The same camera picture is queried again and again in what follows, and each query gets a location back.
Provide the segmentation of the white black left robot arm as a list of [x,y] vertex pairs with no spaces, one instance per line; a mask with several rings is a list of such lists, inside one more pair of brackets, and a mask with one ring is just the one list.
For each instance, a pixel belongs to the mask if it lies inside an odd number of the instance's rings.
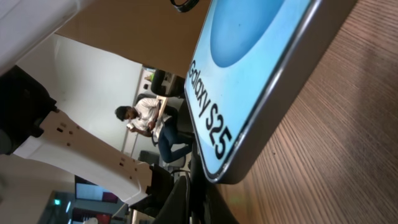
[[1,153],[59,167],[156,216],[173,189],[170,174],[84,130],[17,65],[87,5],[82,0],[1,1]]

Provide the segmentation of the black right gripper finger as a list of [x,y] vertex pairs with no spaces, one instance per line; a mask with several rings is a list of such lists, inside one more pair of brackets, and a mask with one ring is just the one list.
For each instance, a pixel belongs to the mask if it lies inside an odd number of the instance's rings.
[[181,176],[152,224],[190,223],[190,178]]

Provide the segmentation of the teal screen smartphone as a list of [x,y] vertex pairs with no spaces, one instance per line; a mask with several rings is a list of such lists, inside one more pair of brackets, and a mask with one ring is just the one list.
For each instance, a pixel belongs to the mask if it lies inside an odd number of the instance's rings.
[[246,176],[354,5],[210,3],[185,82],[210,182],[236,184]]

